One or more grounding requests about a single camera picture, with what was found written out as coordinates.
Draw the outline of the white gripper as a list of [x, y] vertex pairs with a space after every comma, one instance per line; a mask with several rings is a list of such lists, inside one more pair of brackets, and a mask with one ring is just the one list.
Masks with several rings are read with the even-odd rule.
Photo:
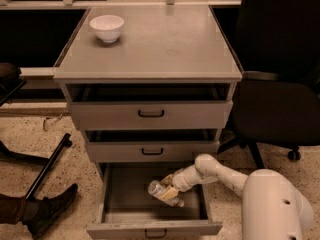
[[161, 183], [167, 187], [163, 187], [160, 191], [159, 197], [162, 201], [174, 199], [178, 196], [179, 192], [187, 192], [192, 188], [188, 182], [188, 171], [180, 169], [173, 175], [170, 174], [161, 180]]

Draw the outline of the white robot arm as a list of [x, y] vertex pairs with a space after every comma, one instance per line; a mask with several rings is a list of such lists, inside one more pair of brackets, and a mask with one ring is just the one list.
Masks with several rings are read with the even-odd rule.
[[258, 169], [245, 175], [209, 154], [161, 180], [163, 189], [156, 197], [174, 206], [179, 193], [215, 181], [242, 199], [242, 240], [303, 240], [303, 231], [313, 223], [310, 202], [282, 174]]

